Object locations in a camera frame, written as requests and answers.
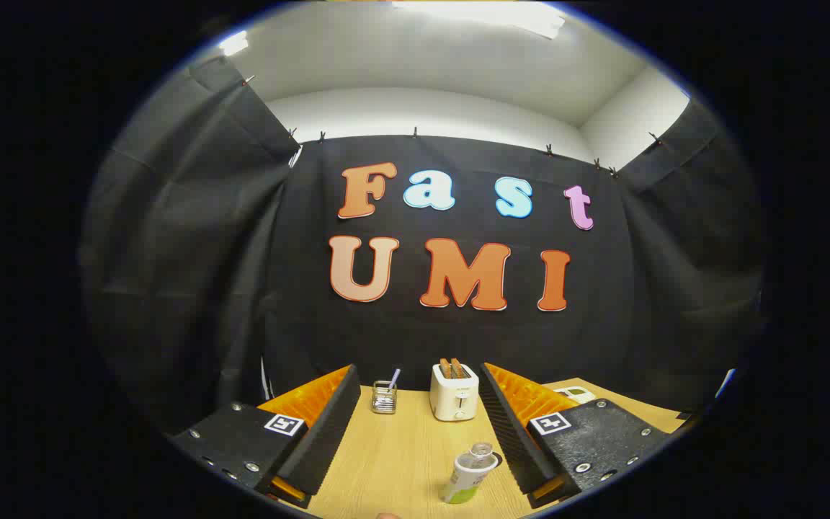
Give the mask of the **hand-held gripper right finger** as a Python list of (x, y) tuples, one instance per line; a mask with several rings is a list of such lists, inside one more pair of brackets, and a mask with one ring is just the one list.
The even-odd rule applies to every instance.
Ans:
[(532, 508), (619, 479), (671, 440), (610, 399), (576, 403), (491, 363), (478, 378), (504, 459)]

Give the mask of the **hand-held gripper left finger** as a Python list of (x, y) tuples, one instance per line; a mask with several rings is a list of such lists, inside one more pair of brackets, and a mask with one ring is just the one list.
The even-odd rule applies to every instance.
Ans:
[(356, 365), (266, 403), (230, 403), (171, 442), (227, 479), (300, 508), (319, 493), (360, 397)]

